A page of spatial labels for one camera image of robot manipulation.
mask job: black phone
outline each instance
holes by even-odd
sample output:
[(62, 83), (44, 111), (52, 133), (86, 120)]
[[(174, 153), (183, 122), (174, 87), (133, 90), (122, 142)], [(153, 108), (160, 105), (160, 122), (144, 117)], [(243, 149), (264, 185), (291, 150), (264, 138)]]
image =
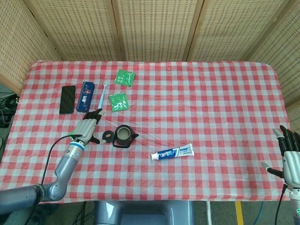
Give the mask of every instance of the black phone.
[(74, 112), (75, 86), (63, 86), (60, 97), (60, 114), (72, 114)]

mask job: white toothpaste tube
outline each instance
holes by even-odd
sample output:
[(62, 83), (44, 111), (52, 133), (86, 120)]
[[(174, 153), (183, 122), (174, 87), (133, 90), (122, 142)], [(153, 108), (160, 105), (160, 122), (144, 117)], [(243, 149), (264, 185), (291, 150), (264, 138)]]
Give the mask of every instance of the white toothpaste tube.
[(193, 146), (192, 144), (186, 144), (185, 146), (177, 147), (174, 149), (167, 149), (164, 151), (158, 151), (154, 154), (151, 154), (152, 160), (161, 160), (164, 158), (175, 158), (181, 156), (193, 156)]

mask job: gingham tablecloth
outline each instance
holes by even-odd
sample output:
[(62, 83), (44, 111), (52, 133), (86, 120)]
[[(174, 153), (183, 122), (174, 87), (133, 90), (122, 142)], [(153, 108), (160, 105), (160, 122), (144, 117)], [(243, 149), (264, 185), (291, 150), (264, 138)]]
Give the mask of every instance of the gingham tablecloth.
[[(114, 83), (117, 71), (135, 72), (131, 87)], [(103, 101), (106, 115), (95, 137), (127, 124), (139, 134), (129, 149), (85, 147), (60, 202), (90, 200), (276, 200), (283, 181), (265, 161), (282, 167), (272, 128), (289, 127), (276, 72), (254, 62), (36, 62), (26, 77), (0, 165), (0, 189), (41, 182), (58, 138), (83, 118), (59, 115), (61, 87), (95, 84), (90, 111)], [(108, 95), (126, 93), (129, 110), (112, 112)], [(45, 183), (70, 139), (51, 154)], [(156, 151), (192, 143), (195, 156), (151, 161)]]

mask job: green sachet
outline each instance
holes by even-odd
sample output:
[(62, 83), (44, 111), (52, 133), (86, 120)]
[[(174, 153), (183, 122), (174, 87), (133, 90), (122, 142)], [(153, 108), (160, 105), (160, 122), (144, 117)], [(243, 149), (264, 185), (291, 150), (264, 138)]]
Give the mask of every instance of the green sachet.
[(117, 76), (116, 79), (114, 79), (114, 82), (130, 87), (133, 83), (134, 78), (135, 73), (120, 69), (117, 72)]
[(111, 101), (113, 112), (129, 109), (125, 93), (110, 95), (109, 100)]

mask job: robotic hand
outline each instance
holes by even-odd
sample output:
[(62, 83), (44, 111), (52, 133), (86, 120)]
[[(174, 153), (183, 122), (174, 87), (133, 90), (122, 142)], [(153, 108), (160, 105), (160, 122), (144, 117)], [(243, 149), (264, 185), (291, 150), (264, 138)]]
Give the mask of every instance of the robotic hand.
[(283, 171), (270, 168), (265, 162), (262, 162), (262, 166), (267, 172), (285, 180), (283, 193), (286, 188), (291, 191), (290, 199), (294, 223), (300, 225), (300, 135), (296, 132), (293, 133), (284, 126), (280, 126), (280, 129), (283, 134), (277, 129), (273, 129), (273, 132), (278, 139)]
[(99, 144), (100, 141), (93, 136), (94, 130), (102, 115), (102, 109), (85, 114), (73, 131), (73, 142), (65, 150), (64, 156), (55, 169), (56, 181), (50, 184), (36, 184), (0, 191), (0, 214), (9, 213), (22, 208), (31, 207), (40, 201), (50, 202), (62, 199), (66, 192), (68, 181), (89, 142)]

